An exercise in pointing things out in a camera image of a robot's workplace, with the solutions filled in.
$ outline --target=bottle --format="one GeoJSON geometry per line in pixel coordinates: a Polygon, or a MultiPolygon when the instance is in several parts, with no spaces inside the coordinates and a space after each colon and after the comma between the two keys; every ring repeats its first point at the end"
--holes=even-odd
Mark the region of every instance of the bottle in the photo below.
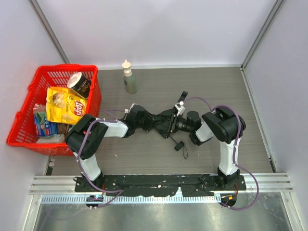
{"type": "Polygon", "coordinates": [[[127,62],[127,60],[125,60],[125,62],[122,64],[122,67],[124,69],[123,80],[125,84],[125,89],[128,93],[134,94],[137,92],[137,86],[136,78],[130,68],[130,62],[127,62]]]}

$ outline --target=metal table surface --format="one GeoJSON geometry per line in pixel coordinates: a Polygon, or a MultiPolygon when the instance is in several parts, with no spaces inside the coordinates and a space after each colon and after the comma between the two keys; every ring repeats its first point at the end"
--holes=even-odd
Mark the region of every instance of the metal table surface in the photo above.
{"type": "MultiPolygon", "coordinates": [[[[242,193],[236,207],[247,206],[255,193],[242,193]]],[[[281,194],[263,192],[250,209],[232,211],[218,203],[123,204],[84,210],[82,204],[42,204],[36,231],[289,231],[281,194]]]]}

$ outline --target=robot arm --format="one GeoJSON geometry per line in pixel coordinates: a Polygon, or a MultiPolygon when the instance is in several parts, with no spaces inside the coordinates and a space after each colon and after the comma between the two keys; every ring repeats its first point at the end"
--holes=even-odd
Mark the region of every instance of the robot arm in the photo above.
{"type": "MultiPolygon", "coordinates": [[[[191,141],[196,145],[201,145],[214,135],[216,136],[220,141],[219,184],[223,187],[232,186],[240,174],[238,167],[233,164],[232,156],[238,129],[234,113],[221,107],[217,108],[215,112],[202,115],[203,123],[195,111],[188,112],[186,119],[184,119],[182,117],[185,109],[183,101],[186,95],[187,93],[184,92],[172,109],[158,115],[150,114],[142,106],[133,104],[123,119],[117,122],[100,121],[95,123],[80,155],[80,163],[84,173],[97,187],[101,187],[103,173],[97,165],[95,152],[104,137],[125,138],[134,134],[137,128],[142,128],[145,131],[156,129],[163,137],[167,138],[171,133],[182,130],[190,133],[191,141]]],[[[66,136],[65,142],[73,150],[75,156],[81,147],[85,132],[95,120],[97,118],[89,114],[84,115],[66,136]]],[[[243,130],[245,130],[245,122],[241,117],[240,121],[241,137],[243,130]]]]}

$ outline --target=red basket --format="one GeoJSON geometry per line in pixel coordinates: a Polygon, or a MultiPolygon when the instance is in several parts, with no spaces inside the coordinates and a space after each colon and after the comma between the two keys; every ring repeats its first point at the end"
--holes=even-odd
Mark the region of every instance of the red basket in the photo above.
{"type": "Polygon", "coordinates": [[[16,113],[15,122],[6,141],[9,146],[24,147],[44,155],[73,155],[65,143],[35,143],[37,137],[32,109],[35,103],[46,103],[48,87],[66,87],[71,74],[79,71],[92,80],[86,113],[98,117],[102,96],[96,66],[77,64],[41,66],[28,86],[29,92],[21,111],[16,113]]]}

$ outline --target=chip bag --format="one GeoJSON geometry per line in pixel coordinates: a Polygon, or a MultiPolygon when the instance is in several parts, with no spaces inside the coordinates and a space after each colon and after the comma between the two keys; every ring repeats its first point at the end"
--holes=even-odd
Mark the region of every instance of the chip bag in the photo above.
{"type": "Polygon", "coordinates": [[[46,112],[50,122],[75,125],[85,114],[87,100],[76,95],[47,89],[46,112]]]}
{"type": "Polygon", "coordinates": [[[61,93],[67,93],[67,94],[72,94],[75,96],[78,96],[76,92],[74,92],[72,89],[70,88],[63,88],[63,87],[54,87],[51,86],[50,89],[61,92],[61,93]]]}

